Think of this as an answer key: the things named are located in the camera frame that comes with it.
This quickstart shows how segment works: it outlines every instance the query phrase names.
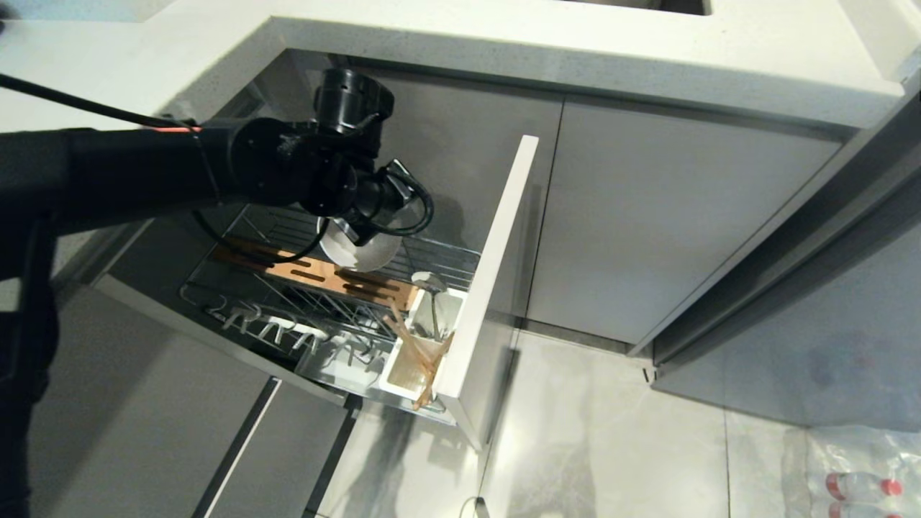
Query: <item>robotic arm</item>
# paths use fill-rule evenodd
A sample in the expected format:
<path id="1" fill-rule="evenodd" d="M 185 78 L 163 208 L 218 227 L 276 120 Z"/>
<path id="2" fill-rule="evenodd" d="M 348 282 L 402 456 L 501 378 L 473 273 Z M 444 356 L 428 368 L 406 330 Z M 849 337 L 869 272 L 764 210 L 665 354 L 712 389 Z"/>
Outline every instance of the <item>robotic arm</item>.
<path id="1" fill-rule="evenodd" d="M 53 92 L 3 76 L 0 87 L 46 99 L 41 93 Z M 300 204 L 359 246 L 378 232 L 411 235 L 428 225 L 432 199 L 409 171 L 398 160 L 375 171 L 390 91 L 351 70 L 327 70 L 314 107 L 316 118 L 303 124 L 146 118 L 160 127 L 0 135 L 0 280 L 20 279 L 17 310 L 0 312 L 0 517 L 28 516 L 26 434 L 57 345 L 49 276 L 58 236 L 192 210 L 234 250 L 197 210 L 235 202 Z M 389 228 L 416 199 L 426 208 L 419 222 Z"/>

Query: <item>red bottle cap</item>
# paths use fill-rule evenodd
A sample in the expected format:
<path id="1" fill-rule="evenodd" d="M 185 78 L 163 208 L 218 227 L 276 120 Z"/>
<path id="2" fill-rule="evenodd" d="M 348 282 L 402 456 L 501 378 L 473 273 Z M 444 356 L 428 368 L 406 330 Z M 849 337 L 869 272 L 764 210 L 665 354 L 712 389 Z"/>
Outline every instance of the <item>red bottle cap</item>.
<path id="1" fill-rule="evenodd" d="M 880 488 L 883 493 L 891 497 L 897 497 L 902 494 L 902 482 L 894 478 L 886 478 L 880 482 Z"/>

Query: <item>wooden cutting board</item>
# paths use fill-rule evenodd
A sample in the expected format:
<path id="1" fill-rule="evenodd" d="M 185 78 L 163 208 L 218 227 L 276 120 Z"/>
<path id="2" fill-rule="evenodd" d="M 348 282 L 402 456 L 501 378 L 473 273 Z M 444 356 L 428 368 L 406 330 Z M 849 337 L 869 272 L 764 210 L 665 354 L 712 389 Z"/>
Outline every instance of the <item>wooden cutting board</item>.
<path id="1" fill-rule="evenodd" d="M 294 255 L 293 252 L 258 242 L 239 238 L 228 238 L 227 240 L 246 252 L 265 255 L 268 258 L 277 257 L 283 259 Z M 292 263 L 262 265 L 242 255 L 233 253 L 220 245 L 215 248 L 211 257 L 222 263 L 243 266 L 256 272 L 281 277 L 312 288 L 348 295 L 367 302 L 374 302 L 385 307 L 390 306 L 390 300 L 393 299 L 397 308 L 402 312 L 409 311 L 410 306 L 413 305 L 413 300 L 415 300 L 415 294 L 419 290 L 418 287 L 408 282 L 346 270 L 339 265 L 312 257 L 304 257 Z"/>

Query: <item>black cable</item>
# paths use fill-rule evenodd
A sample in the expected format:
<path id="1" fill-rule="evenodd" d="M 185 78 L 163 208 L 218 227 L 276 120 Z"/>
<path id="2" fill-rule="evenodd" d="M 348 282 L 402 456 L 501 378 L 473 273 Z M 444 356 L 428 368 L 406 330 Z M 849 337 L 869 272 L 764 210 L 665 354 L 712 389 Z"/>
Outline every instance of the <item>black cable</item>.
<path id="1" fill-rule="evenodd" d="M 142 126 L 150 126 L 154 128 L 185 127 L 182 124 L 178 124 L 176 121 L 171 121 L 170 119 L 161 119 L 159 117 L 150 117 L 147 115 L 141 115 L 140 113 L 119 110 L 118 108 L 112 108 L 111 106 L 99 104 L 98 102 L 94 102 L 92 100 L 82 99 L 77 96 L 55 90 L 53 88 L 43 87 L 42 85 L 37 85 L 22 79 L 7 76 L 6 74 L 0 74 L 0 88 L 8 88 L 19 93 L 50 100 L 51 102 L 63 104 L 64 106 L 70 106 L 71 108 L 76 108 L 78 110 L 83 110 L 84 112 L 91 112 L 97 115 L 102 115 L 104 117 L 111 117 L 112 119 L 126 121 L 128 123 L 140 124 Z"/>
<path id="2" fill-rule="evenodd" d="M 401 229 L 384 227 L 383 225 L 379 225 L 370 219 L 363 222 L 363 224 L 380 232 L 381 234 L 389 234 L 391 236 L 412 236 L 414 234 L 418 234 L 424 230 L 429 223 L 432 222 L 432 218 L 435 216 L 435 202 L 432 200 L 431 194 L 428 193 L 428 191 L 421 183 L 419 183 L 415 178 L 408 174 L 398 175 L 394 172 L 387 171 L 387 176 L 396 178 L 400 182 L 406 183 L 412 187 L 413 191 L 419 196 L 419 199 L 422 200 L 423 207 L 425 208 L 425 213 L 423 213 L 422 217 L 417 223 L 410 227 L 403 227 Z"/>
<path id="3" fill-rule="evenodd" d="M 295 253 L 291 257 L 286 257 L 284 259 L 277 259 L 274 257 L 270 258 L 265 255 L 257 255 L 255 253 L 249 253 L 243 250 L 242 248 L 239 248 L 237 245 L 233 244 L 232 242 L 227 241 L 220 234 L 218 234 L 210 224 L 208 224 L 207 220 L 204 219 L 204 214 L 202 214 L 202 211 L 200 210 L 193 210 L 192 217 L 195 219 L 195 222 L 198 223 L 198 226 L 201 227 L 202 230 L 204 230 L 204 233 L 208 234 L 209 238 L 217 241 L 218 244 L 227 248 L 231 252 L 237 255 L 240 255 L 242 257 L 246 257 L 247 259 L 254 261 L 256 263 L 259 263 L 261 265 L 266 265 L 266 264 L 276 265 L 279 263 L 294 263 L 297 260 L 303 259 L 308 253 L 313 252 L 313 250 L 317 248 L 317 245 L 320 244 L 320 240 L 323 239 L 323 236 L 326 234 L 326 229 L 328 229 L 330 226 L 330 220 L 328 218 L 324 218 L 323 222 L 320 224 L 320 230 L 317 231 L 317 235 L 313 238 L 313 241 L 311 241 L 310 243 L 308 243 L 307 246 L 304 247 L 303 250 L 301 250 L 298 253 Z"/>

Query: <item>pull-out drawer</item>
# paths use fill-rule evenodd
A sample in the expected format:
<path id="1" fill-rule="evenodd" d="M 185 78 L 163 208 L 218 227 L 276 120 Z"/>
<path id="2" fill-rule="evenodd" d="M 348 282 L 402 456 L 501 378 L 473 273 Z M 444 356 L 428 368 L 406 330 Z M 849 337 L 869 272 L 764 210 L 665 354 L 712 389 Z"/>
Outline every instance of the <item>pull-out drawer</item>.
<path id="1" fill-rule="evenodd" d="M 517 152 L 509 150 L 510 173 L 485 246 L 479 253 L 478 260 L 472 262 L 469 275 L 463 279 L 462 304 L 451 318 L 453 340 L 449 351 L 439 364 L 432 385 L 434 401 L 416 411 L 428 418 L 460 427 L 471 445 L 477 449 L 482 448 L 489 439 L 510 359 L 508 353 L 514 337 L 516 318 L 513 316 L 514 301 L 509 293 L 514 290 L 521 278 L 527 277 L 528 269 L 532 267 L 529 261 L 528 240 L 524 235 L 527 231 L 524 222 L 527 215 L 523 214 L 525 206 L 521 199 L 528 184 L 537 145 L 537 137 L 523 136 Z M 244 213 L 238 212 L 234 218 L 238 223 L 241 221 L 241 215 L 245 216 Z M 243 219 L 243 222 L 248 225 L 253 223 L 247 219 Z M 390 347 L 381 347 L 373 340 L 364 338 L 356 342 L 363 344 L 361 347 L 353 347 L 354 344 L 343 347 L 340 343 L 339 347 L 327 348 L 325 355 L 317 360 L 306 356 L 311 352 L 317 352 L 315 344 L 301 341 L 295 347 L 291 345 L 291 338 L 287 341 L 281 338 L 287 325 L 278 324 L 285 321 L 282 316 L 286 313 L 291 319 L 298 319 L 297 311 L 291 308 L 272 313 L 271 304 L 265 304 L 266 313 L 259 322 L 262 327 L 256 327 L 256 321 L 253 321 L 252 328 L 245 328 L 240 319 L 227 323 L 234 310 L 229 307 L 233 306 L 234 302 L 228 300 L 228 295 L 219 295 L 218 298 L 222 299 L 220 302 L 197 304 L 196 300 L 191 300 L 196 297 L 206 298 L 206 294 L 203 293 L 215 285 L 229 291 L 236 290 L 238 293 L 245 290 L 246 283 L 254 287 L 264 285 L 263 287 L 268 287 L 274 293 L 273 297 L 278 296 L 282 300 L 292 299 L 297 293 L 292 295 L 280 289 L 279 286 L 282 285 L 271 285 L 273 280 L 270 278 L 259 277 L 251 271 L 233 265 L 225 265 L 221 274 L 223 277 L 219 278 L 219 282 L 210 284 L 211 288 L 196 285 L 203 289 L 192 294 L 195 289 L 190 290 L 187 282 L 189 259 L 196 256 L 198 260 L 202 257 L 209 259 L 214 246 L 213 243 L 203 241 L 195 232 L 183 232 L 183 224 L 176 220 L 155 222 L 145 232 L 150 235 L 144 240 L 139 240 L 143 242 L 138 246 L 146 247 L 147 250 L 127 253 L 120 260 L 121 267 L 111 270 L 98 282 L 97 287 L 155 319 L 185 333 L 194 333 L 205 343 L 222 348 L 228 354 L 272 375 L 294 381 L 314 394 L 335 399 L 338 397 L 336 394 L 347 392 L 413 411 L 412 397 L 406 397 L 408 394 L 395 394 L 394 391 L 387 390 L 386 386 L 381 386 L 388 382 L 388 379 L 384 379 L 384 383 L 381 383 L 387 359 L 391 354 L 399 352 L 399 349 L 392 348 L 392 343 Z M 162 255 L 163 246 L 168 246 L 171 250 L 170 257 Z M 133 286 L 145 283 L 157 285 L 159 288 L 151 290 Z M 159 297 L 156 295 L 158 292 L 169 293 L 169 296 Z M 418 292 L 415 296 L 421 297 L 420 293 L 423 292 Z M 335 297 L 327 299 L 334 309 L 341 305 Z M 230 310 L 231 313 L 222 313 L 221 309 Z M 385 308 L 379 305 L 378 310 L 385 311 Z M 384 313 L 355 313 L 354 317 L 369 320 L 374 331 L 380 328 L 374 325 L 374 322 L 379 320 L 382 314 Z M 272 323 L 275 323 L 275 326 L 271 330 L 266 330 L 265 326 Z M 303 331 L 305 325 L 309 324 L 299 322 L 298 325 L 298 329 Z M 271 350 L 273 346 L 283 344 L 284 347 L 277 347 L 281 352 Z M 305 384 L 305 379 L 316 384 Z M 326 390 L 332 391 L 332 394 L 325 393 Z"/>

